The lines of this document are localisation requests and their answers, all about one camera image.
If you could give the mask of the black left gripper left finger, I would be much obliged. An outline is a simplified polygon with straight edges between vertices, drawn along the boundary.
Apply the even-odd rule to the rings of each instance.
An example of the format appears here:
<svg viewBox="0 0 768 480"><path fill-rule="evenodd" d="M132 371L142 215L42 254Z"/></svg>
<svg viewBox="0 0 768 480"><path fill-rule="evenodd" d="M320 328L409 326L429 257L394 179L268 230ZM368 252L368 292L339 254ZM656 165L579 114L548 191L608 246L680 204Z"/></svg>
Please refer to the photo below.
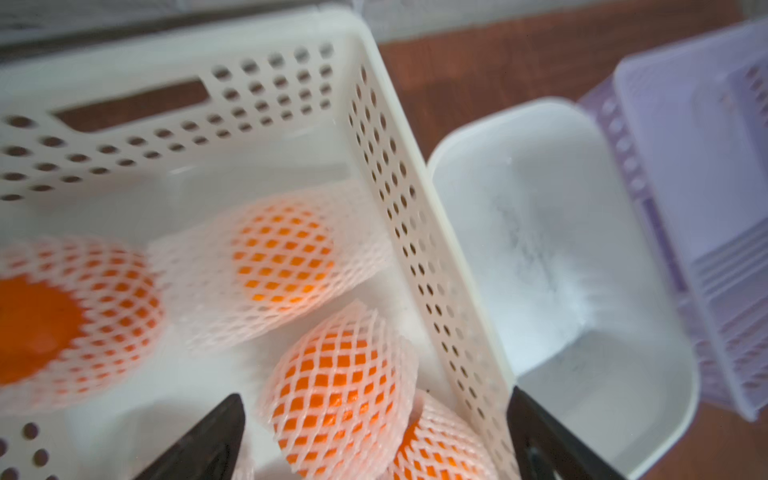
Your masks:
<svg viewBox="0 0 768 480"><path fill-rule="evenodd" d="M239 394L232 393L142 470L135 479L232 479L245 423L242 398Z"/></svg>

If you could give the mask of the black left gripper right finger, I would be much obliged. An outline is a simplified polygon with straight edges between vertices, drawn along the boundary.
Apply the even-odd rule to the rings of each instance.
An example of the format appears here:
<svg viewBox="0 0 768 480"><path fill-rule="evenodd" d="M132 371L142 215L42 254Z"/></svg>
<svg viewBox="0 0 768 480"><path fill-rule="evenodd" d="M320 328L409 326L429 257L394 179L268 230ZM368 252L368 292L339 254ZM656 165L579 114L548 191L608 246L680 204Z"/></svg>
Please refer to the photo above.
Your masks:
<svg viewBox="0 0 768 480"><path fill-rule="evenodd" d="M528 393L516 386L506 412L520 477L524 480L623 480Z"/></svg>

